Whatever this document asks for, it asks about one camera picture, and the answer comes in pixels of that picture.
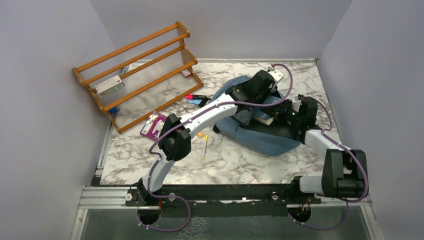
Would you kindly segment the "blue backpack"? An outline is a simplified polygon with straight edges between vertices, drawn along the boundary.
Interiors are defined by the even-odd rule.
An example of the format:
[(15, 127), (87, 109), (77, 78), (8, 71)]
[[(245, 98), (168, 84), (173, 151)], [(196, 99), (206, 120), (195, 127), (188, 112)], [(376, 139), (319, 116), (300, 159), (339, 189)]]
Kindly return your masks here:
[(253, 120), (253, 116), (259, 116), (260, 111), (259, 107), (254, 107), (251, 111), (243, 110), (237, 113), (235, 118), (223, 118), (215, 123), (213, 130), (268, 156), (279, 156), (302, 144), (293, 139), (286, 127), (275, 122), (266, 125)]

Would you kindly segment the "dark blue book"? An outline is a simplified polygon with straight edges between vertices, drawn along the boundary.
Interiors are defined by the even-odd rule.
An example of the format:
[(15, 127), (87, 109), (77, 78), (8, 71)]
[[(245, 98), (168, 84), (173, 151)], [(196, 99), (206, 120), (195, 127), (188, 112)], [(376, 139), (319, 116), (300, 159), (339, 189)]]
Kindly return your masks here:
[(258, 110), (253, 114), (252, 120), (269, 126), (274, 121), (274, 117), (261, 110)]

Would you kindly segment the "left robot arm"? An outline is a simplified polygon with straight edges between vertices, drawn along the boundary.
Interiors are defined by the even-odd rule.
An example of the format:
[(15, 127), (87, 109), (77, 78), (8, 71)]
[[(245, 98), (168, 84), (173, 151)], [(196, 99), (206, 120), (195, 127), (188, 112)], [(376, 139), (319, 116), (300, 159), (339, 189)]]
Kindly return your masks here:
[(253, 77), (236, 77), (225, 83), (207, 105), (182, 116), (170, 114), (149, 149), (156, 160), (137, 183), (138, 199), (147, 206), (155, 203), (172, 166), (191, 152), (193, 137), (220, 120), (261, 106), (283, 77), (276, 69), (260, 70)]

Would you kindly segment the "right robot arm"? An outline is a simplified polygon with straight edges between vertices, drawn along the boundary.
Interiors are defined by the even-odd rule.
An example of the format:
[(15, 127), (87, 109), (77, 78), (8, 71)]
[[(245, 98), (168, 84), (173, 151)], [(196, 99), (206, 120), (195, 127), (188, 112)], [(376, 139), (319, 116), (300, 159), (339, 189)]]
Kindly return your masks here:
[(300, 204), (309, 194), (321, 197), (359, 202), (369, 193), (366, 154), (350, 149), (328, 135), (328, 130), (316, 124), (317, 99), (299, 95), (297, 101), (289, 99), (272, 106), (270, 113), (281, 126), (288, 129), (292, 138), (315, 150), (324, 159), (321, 176), (302, 176), (299, 184), (288, 190), (289, 199)]

